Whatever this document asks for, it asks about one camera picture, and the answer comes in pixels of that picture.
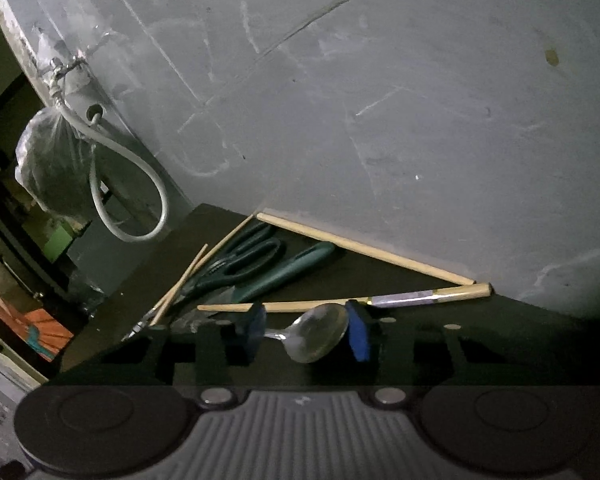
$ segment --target plastic bag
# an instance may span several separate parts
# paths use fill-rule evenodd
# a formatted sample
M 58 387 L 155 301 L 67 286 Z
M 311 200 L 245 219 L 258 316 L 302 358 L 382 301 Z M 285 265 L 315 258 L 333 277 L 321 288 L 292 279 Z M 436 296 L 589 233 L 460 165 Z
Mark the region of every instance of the plastic bag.
M 80 224 L 97 215 L 89 187 L 91 145 L 56 108 L 43 108 L 33 116 L 16 158 L 16 180 L 44 211 Z

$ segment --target spoon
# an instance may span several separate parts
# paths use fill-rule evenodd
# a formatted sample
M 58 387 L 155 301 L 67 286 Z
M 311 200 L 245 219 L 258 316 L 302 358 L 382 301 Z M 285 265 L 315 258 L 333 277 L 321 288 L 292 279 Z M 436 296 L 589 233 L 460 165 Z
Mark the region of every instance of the spoon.
M 323 358 L 340 342 L 349 326 L 349 314 L 337 303 L 323 303 L 308 310 L 283 330 L 267 329 L 265 337 L 282 341 L 298 363 Z

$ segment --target white hose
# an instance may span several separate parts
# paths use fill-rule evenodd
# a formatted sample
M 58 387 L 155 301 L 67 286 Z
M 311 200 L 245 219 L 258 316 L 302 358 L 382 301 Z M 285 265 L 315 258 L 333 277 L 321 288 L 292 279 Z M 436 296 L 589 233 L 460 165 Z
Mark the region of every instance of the white hose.
M 55 98 L 56 106 L 58 107 L 62 117 L 73 126 L 76 130 L 78 130 L 81 134 L 83 134 L 88 139 L 93 140 L 103 146 L 106 146 L 110 150 L 122 155 L 129 160 L 133 164 L 135 164 L 138 168 L 140 168 L 154 183 L 158 193 L 160 194 L 160 204 L 162 206 L 162 212 L 160 214 L 160 219 L 158 220 L 155 228 L 145 235 L 141 236 L 133 236 L 124 231 L 120 230 L 114 223 L 113 220 L 109 217 L 107 210 L 102 203 L 102 197 L 100 193 L 100 181 L 98 180 L 96 174 L 96 165 L 95 165 L 95 156 L 91 159 L 91 171 L 89 172 L 89 184 L 91 187 L 91 196 L 93 197 L 93 203 L 96 206 L 98 211 L 98 215 L 102 220 L 103 224 L 106 225 L 107 229 L 111 231 L 111 233 L 122 240 L 123 242 L 147 242 L 149 240 L 154 239 L 164 228 L 167 223 L 167 218 L 169 216 L 169 199 L 167 197 L 167 190 L 164 187 L 164 183 L 160 179 L 160 176 L 155 172 L 154 168 L 149 166 L 142 158 L 137 156 L 131 150 L 128 150 L 124 146 L 121 146 L 117 142 L 109 137 L 101 134 L 96 127 L 89 126 L 85 123 L 77 114 L 74 113 L 66 104 L 64 99 L 62 98 L 62 94 L 57 84 L 52 86 L 51 88 L 51 97 Z

